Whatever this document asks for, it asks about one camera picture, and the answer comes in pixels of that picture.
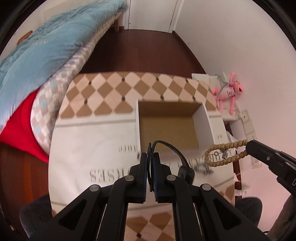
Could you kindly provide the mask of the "black fitness band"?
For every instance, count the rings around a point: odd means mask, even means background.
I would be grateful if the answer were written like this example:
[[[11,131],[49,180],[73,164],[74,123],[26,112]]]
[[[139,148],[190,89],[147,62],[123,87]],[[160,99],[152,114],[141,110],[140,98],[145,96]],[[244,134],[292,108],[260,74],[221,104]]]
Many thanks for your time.
[[[149,190],[159,195],[163,189],[165,178],[175,175],[192,185],[195,171],[189,165],[186,157],[174,145],[163,140],[149,143],[147,148]]]

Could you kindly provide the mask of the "black fuzzy cushion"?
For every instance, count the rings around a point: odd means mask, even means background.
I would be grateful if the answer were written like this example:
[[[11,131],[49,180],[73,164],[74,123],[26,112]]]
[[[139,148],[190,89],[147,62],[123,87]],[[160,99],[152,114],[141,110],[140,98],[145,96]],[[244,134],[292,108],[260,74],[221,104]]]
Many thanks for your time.
[[[20,222],[28,237],[44,227],[52,217],[49,194],[26,204],[20,210]]]

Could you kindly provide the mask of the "checkered printed tablecloth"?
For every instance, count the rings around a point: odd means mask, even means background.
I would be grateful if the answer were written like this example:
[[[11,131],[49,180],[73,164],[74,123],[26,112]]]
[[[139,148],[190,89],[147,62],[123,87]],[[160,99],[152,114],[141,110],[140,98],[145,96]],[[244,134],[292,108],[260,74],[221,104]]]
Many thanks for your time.
[[[234,204],[232,165],[210,168],[204,151],[228,142],[213,90],[216,76],[154,73],[79,74],[66,88],[49,154],[49,195],[59,213],[90,185],[111,185],[139,163],[148,144],[178,148],[208,183]]]

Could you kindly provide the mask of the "white cardboard box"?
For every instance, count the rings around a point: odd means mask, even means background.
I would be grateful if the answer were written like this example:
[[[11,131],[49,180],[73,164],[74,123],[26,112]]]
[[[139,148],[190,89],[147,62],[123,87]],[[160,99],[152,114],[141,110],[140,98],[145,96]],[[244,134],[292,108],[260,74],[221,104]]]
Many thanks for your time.
[[[137,101],[137,148],[163,140],[181,152],[201,152],[228,142],[219,111],[209,104],[179,101]]]

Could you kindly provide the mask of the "pink panther plush toy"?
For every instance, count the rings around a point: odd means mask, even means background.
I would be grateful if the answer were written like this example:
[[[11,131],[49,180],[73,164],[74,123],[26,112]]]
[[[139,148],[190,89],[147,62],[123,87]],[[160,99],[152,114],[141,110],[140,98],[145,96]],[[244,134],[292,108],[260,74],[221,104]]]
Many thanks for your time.
[[[223,101],[227,99],[231,99],[230,109],[229,109],[230,115],[233,115],[234,113],[236,96],[239,96],[243,92],[243,87],[240,81],[235,77],[236,77],[236,73],[231,72],[229,81],[224,82],[223,87],[216,88],[212,91],[215,97],[215,100],[218,102],[220,112],[222,112],[222,109],[223,109]]]

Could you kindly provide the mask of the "red bed sheet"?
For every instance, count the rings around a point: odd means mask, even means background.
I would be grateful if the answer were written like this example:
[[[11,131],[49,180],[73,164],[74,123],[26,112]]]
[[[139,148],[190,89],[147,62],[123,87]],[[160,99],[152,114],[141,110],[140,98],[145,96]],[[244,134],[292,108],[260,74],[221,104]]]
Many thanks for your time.
[[[37,93],[38,90],[33,91],[10,117],[1,132],[1,142],[48,163],[49,155],[38,144],[31,127],[31,110]]]

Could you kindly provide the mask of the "checkered mattress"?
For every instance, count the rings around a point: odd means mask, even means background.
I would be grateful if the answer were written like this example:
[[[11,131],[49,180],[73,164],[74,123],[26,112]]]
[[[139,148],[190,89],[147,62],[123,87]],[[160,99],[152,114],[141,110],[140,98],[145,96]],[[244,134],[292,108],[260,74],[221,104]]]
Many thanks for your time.
[[[38,146],[46,154],[50,152],[54,125],[71,81],[85,65],[97,42],[118,21],[120,15],[118,12],[109,18],[37,92],[31,109],[30,124]]]

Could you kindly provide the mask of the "light blue quilt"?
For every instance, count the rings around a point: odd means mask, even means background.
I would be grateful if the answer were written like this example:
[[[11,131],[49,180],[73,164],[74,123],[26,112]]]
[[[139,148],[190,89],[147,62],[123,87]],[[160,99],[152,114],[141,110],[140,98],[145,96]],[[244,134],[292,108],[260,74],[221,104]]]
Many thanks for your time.
[[[1,62],[1,128],[31,92],[125,9],[125,1],[87,3],[51,17],[11,51]]]

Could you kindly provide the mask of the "brown pillow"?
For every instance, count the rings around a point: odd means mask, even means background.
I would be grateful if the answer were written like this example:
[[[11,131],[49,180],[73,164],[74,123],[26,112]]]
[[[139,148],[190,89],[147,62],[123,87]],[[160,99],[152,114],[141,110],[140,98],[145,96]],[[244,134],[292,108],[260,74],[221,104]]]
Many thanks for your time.
[[[25,33],[16,43],[16,45],[19,45],[22,41],[24,41],[25,39],[28,39],[28,37],[33,33],[32,30],[30,30],[29,32]]]

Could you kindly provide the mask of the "white door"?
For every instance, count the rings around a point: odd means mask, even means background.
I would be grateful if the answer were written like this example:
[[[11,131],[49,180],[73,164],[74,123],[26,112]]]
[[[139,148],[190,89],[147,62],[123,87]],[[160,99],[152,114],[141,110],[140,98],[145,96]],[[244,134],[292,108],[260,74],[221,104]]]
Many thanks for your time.
[[[125,28],[171,33],[177,23],[183,1],[127,1]]]

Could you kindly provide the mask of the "wall socket strip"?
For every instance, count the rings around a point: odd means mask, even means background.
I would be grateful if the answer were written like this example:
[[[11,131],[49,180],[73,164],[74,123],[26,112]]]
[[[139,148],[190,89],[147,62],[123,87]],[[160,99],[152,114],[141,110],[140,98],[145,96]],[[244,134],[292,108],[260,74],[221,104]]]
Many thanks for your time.
[[[252,123],[252,120],[250,118],[250,115],[249,115],[247,109],[242,111],[241,120],[242,120],[242,124],[243,124],[243,128],[244,128],[244,132],[246,135],[246,139],[248,141],[257,140],[256,133],[255,133],[255,130],[253,127],[253,123]],[[255,159],[254,157],[250,157],[250,158],[251,158],[252,168],[261,168],[262,167],[262,162]]]

